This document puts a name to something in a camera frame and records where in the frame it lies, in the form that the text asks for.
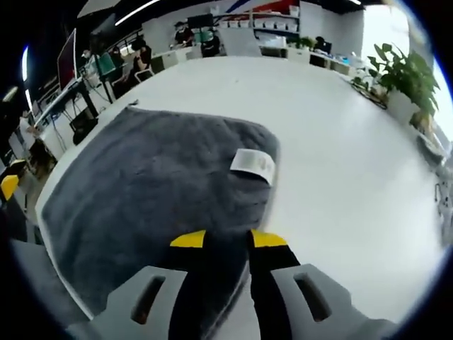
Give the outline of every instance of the white label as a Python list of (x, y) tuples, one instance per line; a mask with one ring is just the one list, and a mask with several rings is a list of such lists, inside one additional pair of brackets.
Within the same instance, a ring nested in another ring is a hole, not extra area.
[(229, 168), (235, 171), (245, 171), (263, 177), (272, 185), (275, 163), (265, 152), (252, 149), (238, 149)]

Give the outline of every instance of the white table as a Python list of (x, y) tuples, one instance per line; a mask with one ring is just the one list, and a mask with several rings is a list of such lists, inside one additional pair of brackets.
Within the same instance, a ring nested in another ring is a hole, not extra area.
[[(140, 108), (240, 118), (273, 132), (281, 149), (264, 230), (284, 237), (302, 264), (346, 287), (367, 316), (399, 322), (428, 287), (443, 255), (434, 175), (398, 123), (335, 72), (284, 59), (191, 60), (114, 102), (49, 177), (37, 204), (44, 238), (42, 207), (58, 180), (136, 99)], [(52, 258), (47, 240), (46, 247)], [(259, 339), (247, 294), (218, 339)], [(244, 310), (248, 317), (237, 317)]]

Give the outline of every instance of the cable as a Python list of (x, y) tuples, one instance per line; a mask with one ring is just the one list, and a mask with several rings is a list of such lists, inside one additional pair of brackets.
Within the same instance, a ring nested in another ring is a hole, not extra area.
[(66, 148), (66, 144), (64, 143), (63, 137), (60, 135), (57, 127), (55, 126), (55, 120), (54, 120), (53, 116), (51, 116), (50, 119), (52, 120), (52, 124), (54, 125), (54, 130), (57, 133), (58, 143), (59, 143), (60, 147), (62, 148), (63, 152), (65, 152), (67, 150), (67, 148)]
[(90, 86), (97, 94), (98, 96), (100, 96), (104, 101), (108, 102), (110, 104), (110, 101), (108, 99), (105, 99), (105, 97), (103, 97), (98, 90), (96, 90), (91, 84), (90, 82), (87, 80), (86, 83), (88, 84), (88, 86)]
[(72, 118), (71, 118), (70, 114), (68, 113), (68, 111), (63, 110), (62, 113), (63, 113), (64, 117), (68, 118), (69, 122), (72, 120)]

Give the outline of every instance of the computer monitor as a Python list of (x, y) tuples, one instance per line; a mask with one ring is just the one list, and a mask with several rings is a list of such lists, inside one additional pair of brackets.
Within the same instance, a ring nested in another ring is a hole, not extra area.
[(58, 55), (57, 68), (59, 87), (62, 90), (72, 79), (77, 78), (76, 29), (72, 31)]
[(330, 54), (332, 50), (332, 43), (331, 42), (326, 42), (326, 41), (318, 41), (316, 45), (314, 46), (315, 50), (321, 50), (324, 51), (325, 53)]

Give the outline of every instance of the box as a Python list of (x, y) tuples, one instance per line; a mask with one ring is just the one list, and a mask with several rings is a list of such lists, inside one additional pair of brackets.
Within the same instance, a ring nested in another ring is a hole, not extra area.
[(295, 18), (299, 17), (299, 7), (298, 6), (289, 6), (289, 14), (290, 16), (294, 16)]
[(277, 23), (275, 23), (275, 25), (277, 26), (278, 30), (287, 30), (286, 29), (286, 23), (277, 22)]
[(230, 28), (238, 28), (239, 27), (239, 22), (237, 20), (229, 21), (229, 27)]
[(275, 21), (274, 20), (265, 20), (264, 27), (274, 29), (275, 28)]
[(296, 23), (288, 23), (288, 31), (297, 33), (298, 29), (299, 25), (297, 25)]
[(255, 19), (254, 26), (256, 28), (264, 28), (264, 19)]
[(250, 26), (250, 20), (241, 20), (239, 21), (239, 27), (248, 28)]

